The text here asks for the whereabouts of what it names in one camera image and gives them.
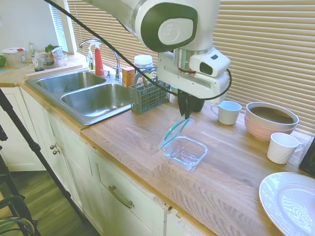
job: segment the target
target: dish drying rack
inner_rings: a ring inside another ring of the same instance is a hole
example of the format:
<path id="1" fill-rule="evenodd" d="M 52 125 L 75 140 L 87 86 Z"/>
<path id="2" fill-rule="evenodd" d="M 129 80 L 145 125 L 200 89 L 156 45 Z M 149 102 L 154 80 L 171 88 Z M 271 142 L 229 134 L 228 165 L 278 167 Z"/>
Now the dish drying rack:
<path id="1" fill-rule="evenodd" d="M 157 70 L 157 67 L 152 67 L 146 70 L 143 70 L 143 73 L 151 73 Z M 141 77 L 141 74 L 137 73 L 134 78 L 134 85 L 129 87 L 129 95 L 131 101 L 131 110 L 139 114 L 143 114 L 149 110 L 154 109 L 155 107 L 163 104 L 166 101 L 169 101 L 169 93 L 149 81 L 146 81 L 145 78 L 143 82 L 138 83 L 138 79 Z M 157 82 L 163 88 L 167 90 L 170 89 L 170 85 L 166 82 L 158 80 L 157 77 L 152 78 L 153 81 Z"/>

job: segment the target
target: white cup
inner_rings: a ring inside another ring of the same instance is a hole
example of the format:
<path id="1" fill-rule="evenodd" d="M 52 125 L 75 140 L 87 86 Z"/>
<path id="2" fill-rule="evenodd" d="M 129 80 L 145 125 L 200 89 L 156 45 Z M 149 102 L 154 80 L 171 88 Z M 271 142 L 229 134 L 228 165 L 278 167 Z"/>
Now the white cup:
<path id="1" fill-rule="evenodd" d="M 267 157 L 277 163 L 285 164 L 294 152 L 304 148 L 304 144 L 297 141 L 292 135 L 285 133 L 273 133 L 267 152 Z"/>
<path id="2" fill-rule="evenodd" d="M 222 124 L 233 125 L 237 121 L 237 117 L 242 109 L 241 104 L 232 101 L 223 101 L 219 105 L 211 107 L 211 111 L 218 116 L 218 121 Z"/>

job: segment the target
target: wooden countertop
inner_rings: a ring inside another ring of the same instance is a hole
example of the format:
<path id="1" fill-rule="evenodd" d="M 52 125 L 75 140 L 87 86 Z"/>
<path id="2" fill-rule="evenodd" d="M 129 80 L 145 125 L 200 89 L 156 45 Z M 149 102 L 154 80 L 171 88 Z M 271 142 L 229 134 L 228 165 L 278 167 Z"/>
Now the wooden countertop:
<path id="1" fill-rule="evenodd" d="M 34 72 L 34 66 L 31 63 L 29 66 L 19 69 L 12 69 L 8 66 L 0 67 L 0 88 L 13 88 L 18 86 L 19 82 L 22 82 L 27 78 L 39 78 L 42 76 L 49 76 L 71 70 L 77 70 L 83 68 L 82 64 L 85 62 L 85 60 L 85 56 L 79 53 L 76 53 L 75 55 L 68 55 L 67 66 L 57 68 L 53 66 L 47 66 L 45 67 L 46 69 L 44 71 L 39 71 L 36 73 Z"/>
<path id="2" fill-rule="evenodd" d="M 210 106 L 206 103 L 201 113 L 194 114 L 195 124 L 187 128 L 208 148 L 192 173 L 168 165 L 158 148 L 174 117 L 179 118 L 174 99 L 143 115 L 128 111 L 80 133 L 207 235 L 281 236 L 263 210 L 258 189 L 275 172 L 305 174 L 298 170 L 302 151 L 285 165 L 275 164 L 266 156 L 269 144 L 247 132 L 243 114 L 234 126 L 227 126 L 217 122 Z M 292 135 L 310 142 L 309 136 Z"/>

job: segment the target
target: soap dispenser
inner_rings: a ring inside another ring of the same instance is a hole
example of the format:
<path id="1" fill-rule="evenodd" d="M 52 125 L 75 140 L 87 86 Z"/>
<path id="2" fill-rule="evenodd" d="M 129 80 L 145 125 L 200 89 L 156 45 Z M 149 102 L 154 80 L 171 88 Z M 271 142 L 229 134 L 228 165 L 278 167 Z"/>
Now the soap dispenser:
<path id="1" fill-rule="evenodd" d="M 95 70 L 95 58 L 93 56 L 93 53 L 91 51 L 91 47 L 93 46 L 93 44 L 91 43 L 89 46 L 89 54 L 87 56 L 87 62 L 89 63 L 89 70 Z"/>

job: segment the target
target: stainless steel sink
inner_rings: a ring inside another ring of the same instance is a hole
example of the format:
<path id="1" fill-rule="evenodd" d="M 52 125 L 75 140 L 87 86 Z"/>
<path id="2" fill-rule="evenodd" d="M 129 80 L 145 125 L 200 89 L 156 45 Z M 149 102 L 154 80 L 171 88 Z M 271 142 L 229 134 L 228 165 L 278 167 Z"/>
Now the stainless steel sink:
<path id="1" fill-rule="evenodd" d="M 26 83 L 84 125 L 131 108 L 128 89 L 121 81 L 96 76 L 87 70 L 26 80 Z"/>
<path id="2" fill-rule="evenodd" d="M 98 117 L 130 104 L 128 90 L 118 84 L 104 84 L 61 98 L 62 102 L 87 117 Z"/>
<path id="3" fill-rule="evenodd" d="M 105 81 L 104 78 L 98 77 L 95 74 L 78 72 L 40 79 L 37 81 L 37 84 L 49 92 L 63 93 L 102 84 Z"/>

